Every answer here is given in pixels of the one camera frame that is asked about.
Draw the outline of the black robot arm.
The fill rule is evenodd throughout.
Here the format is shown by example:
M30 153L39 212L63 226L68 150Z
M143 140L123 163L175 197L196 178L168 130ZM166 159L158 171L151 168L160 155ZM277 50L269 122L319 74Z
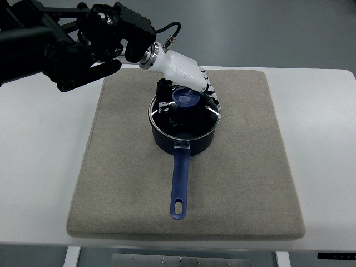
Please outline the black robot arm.
M48 8L1 2L1 83L43 73L67 92L138 62L155 42L149 19L120 3Z

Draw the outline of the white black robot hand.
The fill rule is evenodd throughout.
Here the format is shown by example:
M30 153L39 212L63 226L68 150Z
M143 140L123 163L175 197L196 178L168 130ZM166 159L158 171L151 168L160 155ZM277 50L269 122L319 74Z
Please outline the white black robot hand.
M205 93L215 104L219 103L205 70L191 58L172 50L165 51L158 42L147 49L139 61L139 67L149 72L162 73L165 80Z

